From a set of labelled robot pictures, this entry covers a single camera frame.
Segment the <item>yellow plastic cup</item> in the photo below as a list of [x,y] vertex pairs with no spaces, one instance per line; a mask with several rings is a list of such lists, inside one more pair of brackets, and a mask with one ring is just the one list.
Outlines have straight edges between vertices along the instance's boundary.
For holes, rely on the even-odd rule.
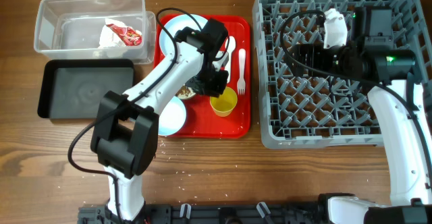
[[210,105],[219,117],[227,117],[236,107],[238,96],[234,89],[226,87],[221,95],[210,98]]

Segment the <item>green bowl with rice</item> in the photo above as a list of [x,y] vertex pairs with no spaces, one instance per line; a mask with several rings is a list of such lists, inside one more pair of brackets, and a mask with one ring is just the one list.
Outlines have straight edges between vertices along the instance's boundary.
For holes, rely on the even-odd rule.
[[176,96],[180,100],[188,100],[193,98],[196,95],[196,93],[189,87],[183,85],[178,92],[176,93]]

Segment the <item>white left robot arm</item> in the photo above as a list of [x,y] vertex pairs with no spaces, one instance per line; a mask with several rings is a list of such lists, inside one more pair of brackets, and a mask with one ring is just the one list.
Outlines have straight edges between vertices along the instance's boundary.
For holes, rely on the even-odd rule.
[[102,99],[90,149],[109,177],[108,223],[144,223],[142,174],[157,151],[159,117],[182,86],[218,97],[225,90],[227,54],[218,47],[198,49],[176,43],[175,51],[141,82],[123,94]]

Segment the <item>light blue bowl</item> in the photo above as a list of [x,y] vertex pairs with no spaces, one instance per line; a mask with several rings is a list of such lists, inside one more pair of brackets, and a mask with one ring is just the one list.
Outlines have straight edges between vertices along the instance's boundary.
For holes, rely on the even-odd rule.
[[170,136],[178,132],[186,122],[186,108],[184,103],[178,98],[173,97],[159,117],[160,136]]

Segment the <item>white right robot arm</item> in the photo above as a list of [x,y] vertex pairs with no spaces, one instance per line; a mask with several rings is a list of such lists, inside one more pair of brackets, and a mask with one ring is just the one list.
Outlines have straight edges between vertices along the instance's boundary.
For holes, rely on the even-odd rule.
[[409,49],[394,48],[392,11],[358,7],[353,26],[335,9],[316,11],[322,46],[284,47],[292,73],[355,80],[369,88],[391,180],[388,206],[350,194],[322,194],[327,223],[430,223],[431,133],[420,65]]

